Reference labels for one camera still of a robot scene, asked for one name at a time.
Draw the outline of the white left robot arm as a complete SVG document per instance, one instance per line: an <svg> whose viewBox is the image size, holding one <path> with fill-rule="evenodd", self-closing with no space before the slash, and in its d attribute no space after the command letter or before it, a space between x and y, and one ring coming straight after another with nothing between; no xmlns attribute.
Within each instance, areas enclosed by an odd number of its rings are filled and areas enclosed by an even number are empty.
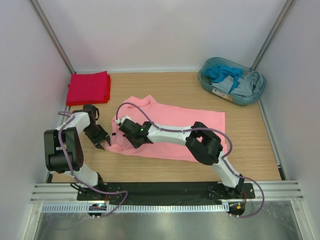
<svg viewBox="0 0 320 240"><path fill-rule="evenodd" d="M101 175L85 163L80 141L84 133L95 148L104 150L104 143L111 145L110 135L98 124L100 112L92 104L83 109L60 111L67 120L55 129L46 130L43 135L46 168L58 174L65 174L76 180L95 200L106 194L106 186Z"/></svg>

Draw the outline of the pink t shirt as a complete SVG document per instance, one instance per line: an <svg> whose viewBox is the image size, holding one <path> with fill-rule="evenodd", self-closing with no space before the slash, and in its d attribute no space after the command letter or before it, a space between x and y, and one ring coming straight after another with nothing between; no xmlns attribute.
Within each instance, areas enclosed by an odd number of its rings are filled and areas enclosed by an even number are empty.
<svg viewBox="0 0 320 240"><path fill-rule="evenodd" d="M195 122L201 122L206 127L223 133L226 130L226 114L224 112L165 105L158 103L151 95L142 99L131 96L124 102L140 107L157 126L186 127L192 126ZM115 135L111 136L111 145L105 145L110 152L128 156L197 162L187 147L179 144L148 143L135 149L119 131L115 117L112 119L111 125L112 133Z"/></svg>

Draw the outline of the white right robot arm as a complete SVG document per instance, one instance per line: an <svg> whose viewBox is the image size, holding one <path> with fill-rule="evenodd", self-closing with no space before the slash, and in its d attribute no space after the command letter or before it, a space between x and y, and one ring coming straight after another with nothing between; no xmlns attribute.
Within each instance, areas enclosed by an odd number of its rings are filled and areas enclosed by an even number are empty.
<svg viewBox="0 0 320 240"><path fill-rule="evenodd" d="M133 145L139 148L144 144L169 143L187 147L199 163L212 167L219 175L226 194L237 198L244 191L244 179L227 159L222 140L223 133L206 127L196 121L192 126L165 126L146 121L143 124L126 118L119 123L119 130Z"/></svg>

